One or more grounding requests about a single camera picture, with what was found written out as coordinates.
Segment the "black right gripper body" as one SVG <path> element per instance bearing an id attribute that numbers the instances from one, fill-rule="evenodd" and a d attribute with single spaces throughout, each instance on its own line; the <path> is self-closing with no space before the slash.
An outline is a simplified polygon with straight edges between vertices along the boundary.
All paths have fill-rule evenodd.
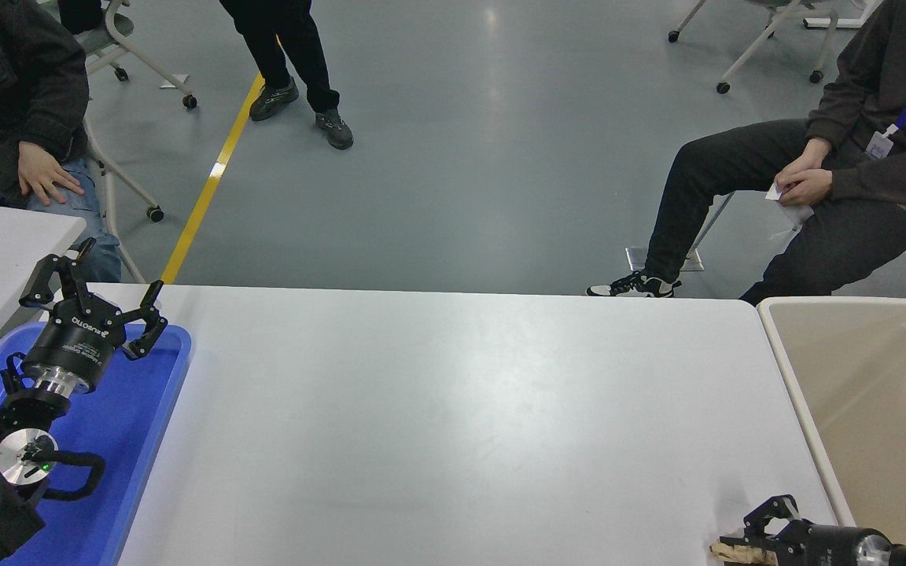
<path id="1" fill-rule="evenodd" d="M 792 520 L 775 540 L 778 565 L 856 565 L 863 529 Z"/>

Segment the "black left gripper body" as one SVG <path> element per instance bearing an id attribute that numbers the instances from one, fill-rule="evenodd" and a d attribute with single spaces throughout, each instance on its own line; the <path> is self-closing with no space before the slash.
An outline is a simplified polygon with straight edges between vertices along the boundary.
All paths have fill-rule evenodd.
<path id="1" fill-rule="evenodd" d="M 48 322 L 25 358 L 23 375 L 46 380 L 50 375 L 73 375 L 75 391 L 97 390 L 115 350 L 126 333 L 115 322 L 118 306 L 108 301 L 58 301 Z"/>

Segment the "person's left hand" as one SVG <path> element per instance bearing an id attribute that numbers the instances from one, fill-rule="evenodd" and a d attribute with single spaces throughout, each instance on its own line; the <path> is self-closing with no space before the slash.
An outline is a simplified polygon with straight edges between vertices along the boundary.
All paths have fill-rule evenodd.
<path id="1" fill-rule="evenodd" d="M 35 197 L 44 207 L 67 204 L 68 193 L 85 194 L 76 177 L 65 171 L 43 147 L 32 142 L 18 143 L 17 177 L 21 196 Z"/>
<path id="2" fill-rule="evenodd" d="M 826 169 L 779 175 L 775 180 L 781 189 L 779 203 L 783 207 L 815 207 L 830 196 L 833 180 L 834 173 Z"/>

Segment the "person's right hand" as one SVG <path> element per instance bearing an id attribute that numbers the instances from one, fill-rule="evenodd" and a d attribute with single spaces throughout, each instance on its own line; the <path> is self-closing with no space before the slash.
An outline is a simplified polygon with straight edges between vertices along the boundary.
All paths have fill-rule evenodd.
<path id="1" fill-rule="evenodd" d="M 813 169 L 820 169 L 821 164 L 823 164 L 824 158 L 831 153 L 831 144 L 828 140 L 812 137 L 806 141 L 805 147 L 801 152 L 799 157 L 796 157 L 794 161 L 791 161 L 790 164 L 784 166 L 780 172 L 775 176 L 775 183 L 779 187 L 788 186 L 791 183 L 790 177 L 792 175 L 798 175 L 805 171 L 813 171 Z"/>

